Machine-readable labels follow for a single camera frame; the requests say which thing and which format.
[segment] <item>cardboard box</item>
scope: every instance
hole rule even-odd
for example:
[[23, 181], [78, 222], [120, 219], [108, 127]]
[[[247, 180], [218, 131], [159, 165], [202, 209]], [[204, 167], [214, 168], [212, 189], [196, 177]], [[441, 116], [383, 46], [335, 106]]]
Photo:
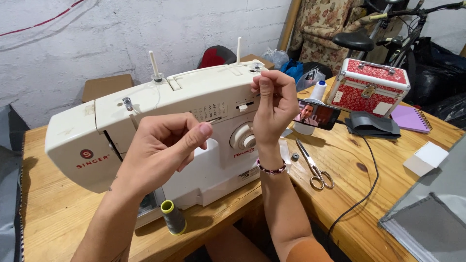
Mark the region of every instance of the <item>cardboard box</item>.
[[267, 68], [268, 70], [274, 70], [274, 67], [275, 67], [274, 63], [267, 61], [262, 57], [258, 57], [256, 55], [246, 55], [240, 59], [240, 62], [252, 61], [254, 59], [261, 61], [264, 64], [264, 67]]
[[447, 156], [447, 151], [429, 141], [408, 158], [403, 165], [422, 177], [430, 170], [437, 168]]
[[89, 102], [133, 86], [130, 74], [87, 80], [82, 92], [82, 102]]

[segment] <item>smartphone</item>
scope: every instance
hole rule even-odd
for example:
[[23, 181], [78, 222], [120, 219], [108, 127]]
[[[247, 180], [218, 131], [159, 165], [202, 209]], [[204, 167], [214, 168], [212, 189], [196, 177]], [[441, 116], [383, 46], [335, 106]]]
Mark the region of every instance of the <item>smartphone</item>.
[[332, 130], [341, 112], [337, 107], [308, 102], [299, 98], [298, 105], [300, 112], [293, 121], [325, 130]]

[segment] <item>case handle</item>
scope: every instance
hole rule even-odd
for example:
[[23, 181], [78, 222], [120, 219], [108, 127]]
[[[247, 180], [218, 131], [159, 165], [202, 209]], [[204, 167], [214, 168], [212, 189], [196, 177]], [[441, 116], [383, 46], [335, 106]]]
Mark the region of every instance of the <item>case handle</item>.
[[384, 66], [384, 65], [379, 65], [379, 64], [374, 64], [374, 63], [369, 63], [369, 62], [360, 62], [357, 68], [362, 69], [364, 66], [372, 66], [372, 67], [377, 67], [377, 68], [382, 68], [388, 71], [388, 75], [392, 76], [395, 74], [395, 70], [389, 66]]

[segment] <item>hand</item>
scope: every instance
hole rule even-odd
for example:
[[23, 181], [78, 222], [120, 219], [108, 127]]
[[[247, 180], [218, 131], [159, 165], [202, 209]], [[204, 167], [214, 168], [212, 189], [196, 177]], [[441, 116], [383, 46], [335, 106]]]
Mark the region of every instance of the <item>hand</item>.
[[260, 154], [261, 150], [277, 146], [280, 135], [299, 114], [299, 106], [294, 78], [280, 71], [262, 71], [260, 76], [253, 78], [251, 87], [253, 92], [260, 91], [260, 104], [253, 124]]
[[207, 149], [211, 135], [210, 123], [199, 123], [191, 113], [144, 117], [109, 191], [120, 188], [144, 197], [183, 170], [194, 149]]

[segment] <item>purple notebook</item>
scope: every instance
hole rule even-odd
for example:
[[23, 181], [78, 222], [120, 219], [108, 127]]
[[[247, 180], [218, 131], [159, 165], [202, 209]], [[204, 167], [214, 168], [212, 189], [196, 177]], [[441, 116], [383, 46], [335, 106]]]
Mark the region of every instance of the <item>purple notebook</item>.
[[391, 113], [391, 118], [402, 129], [428, 133], [432, 126], [425, 118], [424, 113], [414, 107], [398, 105]]

